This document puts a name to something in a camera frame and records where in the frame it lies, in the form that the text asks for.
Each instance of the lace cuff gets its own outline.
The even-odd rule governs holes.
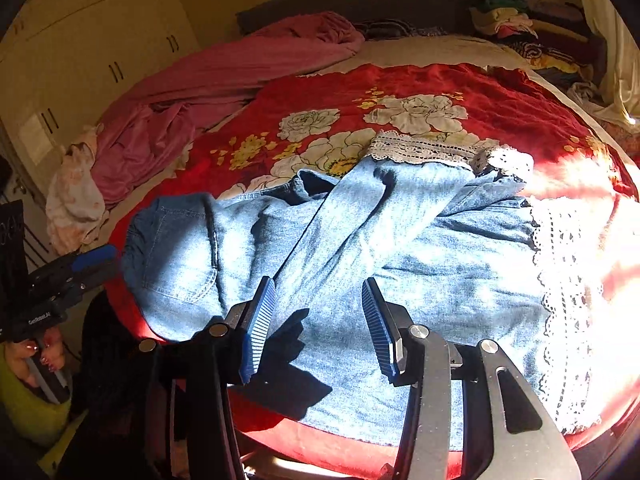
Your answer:
[[[588,218],[582,207],[581,201],[568,198],[532,201],[534,263],[549,312],[541,400],[564,434],[597,423],[604,407],[589,396],[591,312],[605,300],[592,270],[597,236],[582,225],[580,218]]]
[[[478,140],[465,146],[437,142],[425,137],[412,137],[393,130],[380,132],[371,141],[366,155],[375,160],[388,158],[394,162],[424,164],[441,162],[449,166],[462,166],[475,174],[487,170],[501,170],[505,174],[526,181],[533,168],[528,153],[520,153],[509,146],[499,146],[493,139]]]

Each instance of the denim shirt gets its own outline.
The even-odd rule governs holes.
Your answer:
[[[380,373],[362,282],[454,342],[495,339],[537,393],[545,347],[522,178],[450,161],[363,158],[343,179],[301,170],[278,187],[217,201],[162,197],[132,220],[122,258],[146,322],[186,340],[252,297],[263,275],[276,311],[249,399],[334,434],[397,445],[407,388]],[[462,449],[454,388],[451,449]]]

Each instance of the metal screw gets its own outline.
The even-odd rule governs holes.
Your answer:
[[[156,347],[156,342],[153,339],[143,339],[138,345],[138,350],[147,353],[151,352]]]
[[[429,329],[424,325],[411,325],[409,332],[418,339],[425,339],[429,335]]]
[[[480,343],[482,350],[489,354],[495,354],[498,351],[498,343],[495,341],[491,341],[490,339],[485,339]]]
[[[222,323],[218,323],[216,325],[212,325],[209,328],[209,335],[213,336],[213,337],[222,337],[228,331],[229,331],[229,329],[226,327],[226,325],[224,325]]]

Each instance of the gray headboard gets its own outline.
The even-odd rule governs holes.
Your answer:
[[[473,34],[469,7],[476,0],[269,0],[236,17],[240,31],[251,34],[288,16],[333,10],[353,23],[394,18],[414,27],[442,27],[458,34]]]

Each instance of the pink comforter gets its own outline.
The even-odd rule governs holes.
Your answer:
[[[206,128],[270,80],[355,54],[364,38],[333,12],[286,18],[187,56],[139,82],[102,115],[92,177],[109,208],[162,171]]]

